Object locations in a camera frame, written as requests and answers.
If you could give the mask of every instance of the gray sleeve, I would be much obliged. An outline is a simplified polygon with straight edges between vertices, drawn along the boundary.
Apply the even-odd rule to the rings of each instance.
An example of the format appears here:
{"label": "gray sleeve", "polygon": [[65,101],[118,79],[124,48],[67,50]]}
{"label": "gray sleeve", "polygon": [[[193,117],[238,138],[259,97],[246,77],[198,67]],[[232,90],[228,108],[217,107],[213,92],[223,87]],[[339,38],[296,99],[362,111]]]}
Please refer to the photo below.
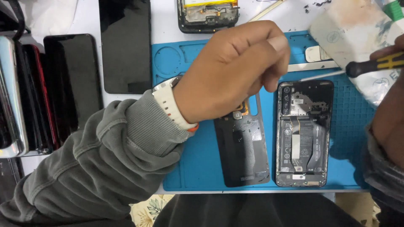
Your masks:
{"label": "gray sleeve", "polygon": [[370,126],[366,132],[368,144],[363,158],[363,173],[365,181],[372,186],[371,194],[375,201],[404,213],[404,170],[387,158],[370,133]]}
{"label": "gray sleeve", "polygon": [[149,90],[138,101],[112,102],[25,177],[0,214],[37,224],[123,219],[128,204],[157,191],[192,135],[170,120]]}

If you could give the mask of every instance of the orange strap accent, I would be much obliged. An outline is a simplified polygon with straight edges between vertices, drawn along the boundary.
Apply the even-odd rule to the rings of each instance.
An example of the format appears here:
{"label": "orange strap accent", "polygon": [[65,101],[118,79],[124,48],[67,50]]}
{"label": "orange strap accent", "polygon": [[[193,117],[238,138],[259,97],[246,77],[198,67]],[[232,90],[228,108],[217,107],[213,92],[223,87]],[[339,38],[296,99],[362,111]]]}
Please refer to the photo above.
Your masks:
{"label": "orange strap accent", "polygon": [[188,129],[187,131],[188,132],[195,132],[198,128],[199,128],[199,123],[195,127]]}

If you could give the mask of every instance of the white table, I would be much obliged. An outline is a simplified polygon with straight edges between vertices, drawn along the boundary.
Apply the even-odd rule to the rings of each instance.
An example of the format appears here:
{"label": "white table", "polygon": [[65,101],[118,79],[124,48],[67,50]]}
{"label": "white table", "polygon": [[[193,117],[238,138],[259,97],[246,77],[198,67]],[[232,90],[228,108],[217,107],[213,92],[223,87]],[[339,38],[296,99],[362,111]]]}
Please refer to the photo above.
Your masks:
{"label": "white table", "polygon": [[[152,44],[167,43],[167,42],[180,42],[190,40],[204,40],[209,39],[212,35],[208,34],[184,34],[178,29],[177,22],[177,0],[151,0],[151,42]],[[329,4],[324,4],[321,7],[313,5],[314,0],[288,0],[281,4],[273,11],[269,12],[261,18],[261,20],[272,20],[282,29],[283,32],[289,31],[303,31],[307,30],[311,22],[317,15],[324,12]],[[237,24],[243,24],[251,19],[253,16],[261,12],[273,2],[260,2],[255,0],[239,0],[240,18]],[[305,12],[305,6],[309,5],[308,13]],[[102,97],[104,106],[107,106],[114,100],[124,99],[138,99],[141,95],[117,95],[108,94],[104,91],[104,80],[102,70],[102,51],[101,51],[101,32],[99,23],[99,8],[98,0],[79,0],[73,24],[69,30],[69,34],[82,34],[88,33],[94,36],[98,61],[100,66],[100,81],[102,87]],[[43,37],[34,37],[34,40],[41,44]],[[23,37],[23,43],[33,43],[31,37]],[[21,158],[25,174],[31,173],[46,156],[33,156]],[[273,193],[279,191],[231,191],[229,193]],[[282,192],[311,192],[287,190]],[[313,192],[322,192],[321,190],[313,190]],[[166,192],[163,190],[162,185],[157,191],[157,194],[181,194],[181,193],[226,193],[222,191],[190,191],[190,192]]]}

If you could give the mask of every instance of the green object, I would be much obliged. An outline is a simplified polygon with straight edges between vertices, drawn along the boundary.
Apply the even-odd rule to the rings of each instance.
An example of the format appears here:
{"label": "green object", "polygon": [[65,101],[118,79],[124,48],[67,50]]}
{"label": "green object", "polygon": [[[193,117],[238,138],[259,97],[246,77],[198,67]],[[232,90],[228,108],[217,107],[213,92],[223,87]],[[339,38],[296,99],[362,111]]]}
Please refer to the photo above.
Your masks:
{"label": "green object", "polygon": [[385,5],[384,13],[387,14],[387,16],[389,16],[390,19],[392,19],[393,21],[398,21],[404,18],[401,6],[398,1],[394,1]]}

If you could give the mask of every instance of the blue silicone mat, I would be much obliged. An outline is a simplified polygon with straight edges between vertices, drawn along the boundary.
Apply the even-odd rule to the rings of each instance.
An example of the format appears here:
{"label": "blue silicone mat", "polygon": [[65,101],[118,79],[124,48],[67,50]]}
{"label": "blue silicone mat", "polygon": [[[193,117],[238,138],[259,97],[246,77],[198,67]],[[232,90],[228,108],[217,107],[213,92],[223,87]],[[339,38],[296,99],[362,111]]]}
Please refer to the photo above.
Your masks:
{"label": "blue silicone mat", "polygon": [[[307,31],[285,33],[291,46],[290,64],[306,63],[305,50],[317,46]],[[154,84],[183,74],[207,40],[164,43],[152,45]],[[281,81],[298,80],[320,75],[334,69],[291,72]],[[276,120],[274,94],[260,91],[265,138],[271,171],[266,184],[228,188],[224,184],[219,149],[213,121],[200,123],[195,136],[185,143],[178,166],[166,176],[166,191],[241,191],[241,190],[305,190],[305,189],[359,189],[366,187],[360,171],[360,152],[366,143],[364,126],[372,119],[374,109],[363,99],[345,76],[327,78],[334,82],[335,94],[330,130],[328,180],[324,187],[279,187],[274,182]]]}

